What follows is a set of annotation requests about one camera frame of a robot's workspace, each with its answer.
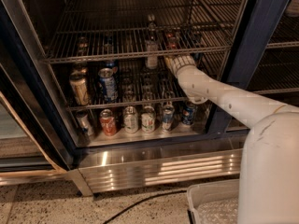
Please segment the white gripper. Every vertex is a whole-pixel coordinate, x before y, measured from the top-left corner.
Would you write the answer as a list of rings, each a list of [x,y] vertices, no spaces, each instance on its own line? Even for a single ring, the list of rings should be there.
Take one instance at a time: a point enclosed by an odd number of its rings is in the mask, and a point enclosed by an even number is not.
[[[164,56],[164,62],[175,77],[185,70],[194,70],[196,68],[195,61],[191,55],[180,55],[172,59]]]

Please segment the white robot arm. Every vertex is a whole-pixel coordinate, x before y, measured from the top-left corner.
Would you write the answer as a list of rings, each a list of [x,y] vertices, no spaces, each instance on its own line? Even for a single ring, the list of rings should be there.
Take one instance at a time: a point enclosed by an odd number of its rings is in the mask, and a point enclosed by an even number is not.
[[[190,55],[165,63],[193,103],[209,100],[249,128],[237,223],[299,224],[299,108],[219,82]]]

